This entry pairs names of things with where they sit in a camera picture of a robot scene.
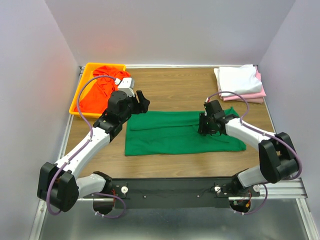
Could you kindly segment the green t shirt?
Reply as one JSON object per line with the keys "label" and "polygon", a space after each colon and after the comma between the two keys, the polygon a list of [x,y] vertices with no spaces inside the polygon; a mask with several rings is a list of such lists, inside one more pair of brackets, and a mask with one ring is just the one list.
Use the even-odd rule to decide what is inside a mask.
{"label": "green t shirt", "polygon": [[149,111],[127,122],[125,156],[241,152],[246,144],[232,136],[201,135],[199,111]]}

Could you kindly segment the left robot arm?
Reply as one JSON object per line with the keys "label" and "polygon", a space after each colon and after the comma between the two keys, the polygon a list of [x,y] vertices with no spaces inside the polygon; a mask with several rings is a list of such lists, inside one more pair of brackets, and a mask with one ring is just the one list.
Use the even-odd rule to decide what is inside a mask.
{"label": "left robot arm", "polygon": [[133,95],[118,90],[111,94],[107,108],[90,125],[89,133],[68,154],[55,163],[46,162],[40,168],[37,197],[54,206],[58,212],[69,211],[78,198],[96,193],[104,198],[110,194],[111,185],[104,173],[93,173],[79,178],[91,159],[120,133],[123,124],[132,115],[148,112],[150,101],[138,90]]}

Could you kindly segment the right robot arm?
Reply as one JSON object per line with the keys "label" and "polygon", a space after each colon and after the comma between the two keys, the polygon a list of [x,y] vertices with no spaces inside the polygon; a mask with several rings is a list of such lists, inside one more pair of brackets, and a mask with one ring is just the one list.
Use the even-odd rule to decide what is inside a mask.
{"label": "right robot arm", "polygon": [[203,106],[204,112],[199,115],[199,134],[233,137],[258,151],[259,164],[236,173],[227,184],[234,195],[241,196],[254,185],[275,184],[301,174],[301,161],[287,133],[276,134],[248,124],[233,113],[225,113],[218,100],[207,100]]}

